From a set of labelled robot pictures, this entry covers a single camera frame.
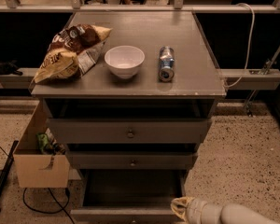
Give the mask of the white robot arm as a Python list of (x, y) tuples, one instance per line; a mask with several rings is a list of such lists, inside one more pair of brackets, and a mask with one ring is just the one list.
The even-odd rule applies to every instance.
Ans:
[(187, 224), (278, 224), (240, 204), (220, 206), (187, 196), (173, 199), (171, 209)]

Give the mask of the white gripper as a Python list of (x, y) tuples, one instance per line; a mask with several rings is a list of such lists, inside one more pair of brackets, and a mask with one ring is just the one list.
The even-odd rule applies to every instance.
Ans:
[(223, 224), (222, 207), (199, 198), (180, 197), (171, 201), (173, 213), (188, 224)]

